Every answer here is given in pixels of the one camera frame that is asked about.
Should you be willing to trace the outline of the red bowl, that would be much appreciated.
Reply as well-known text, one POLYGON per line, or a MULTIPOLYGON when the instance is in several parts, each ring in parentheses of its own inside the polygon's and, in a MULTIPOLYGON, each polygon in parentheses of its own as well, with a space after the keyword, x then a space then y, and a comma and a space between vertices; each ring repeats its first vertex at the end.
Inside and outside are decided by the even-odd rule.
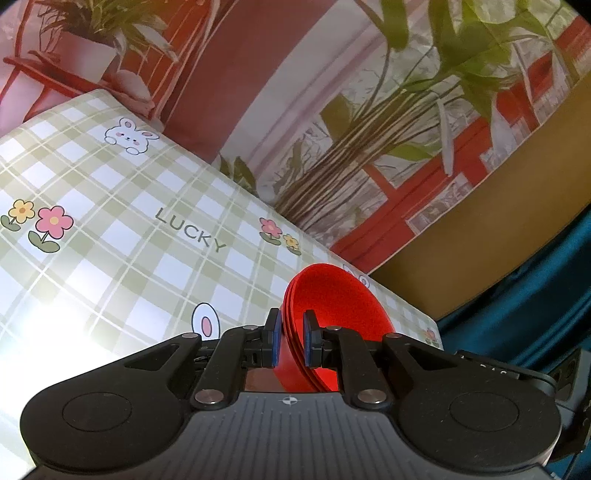
POLYGON ((369 287, 352 273, 332 264, 312 264, 287 285, 280 307, 283 337, 276 377, 290 393, 332 392, 337 373, 308 369, 304 362, 304 312, 312 310, 322 327, 339 326, 363 339, 380 341, 394 326, 369 287))

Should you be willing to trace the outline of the printed backdrop cloth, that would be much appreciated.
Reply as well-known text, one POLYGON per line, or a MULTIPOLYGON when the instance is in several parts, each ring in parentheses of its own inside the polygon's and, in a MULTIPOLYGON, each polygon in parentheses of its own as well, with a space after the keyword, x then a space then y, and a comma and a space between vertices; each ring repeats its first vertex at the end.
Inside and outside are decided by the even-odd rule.
POLYGON ((211 164, 363 272, 589 71, 590 23, 564 1, 1 5, 3 130, 66 104, 131 159, 165 147, 211 164))

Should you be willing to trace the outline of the green checkered tablecloth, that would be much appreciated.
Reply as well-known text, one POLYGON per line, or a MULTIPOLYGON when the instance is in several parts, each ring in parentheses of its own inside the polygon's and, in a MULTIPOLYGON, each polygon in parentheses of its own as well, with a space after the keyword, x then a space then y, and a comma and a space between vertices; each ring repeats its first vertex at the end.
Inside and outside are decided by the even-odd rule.
POLYGON ((341 259, 110 94, 1 140, 1 475, 33 466, 19 431, 43 388, 178 334, 259 324, 301 269, 341 259))

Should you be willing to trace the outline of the teal curtain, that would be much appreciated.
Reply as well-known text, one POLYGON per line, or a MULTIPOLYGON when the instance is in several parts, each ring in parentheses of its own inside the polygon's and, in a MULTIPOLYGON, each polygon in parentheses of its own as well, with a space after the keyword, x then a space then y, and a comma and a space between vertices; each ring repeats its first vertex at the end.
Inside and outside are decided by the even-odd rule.
POLYGON ((590 349, 590 212, 524 264, 438 322, 446 351, 548 372, 590 349))

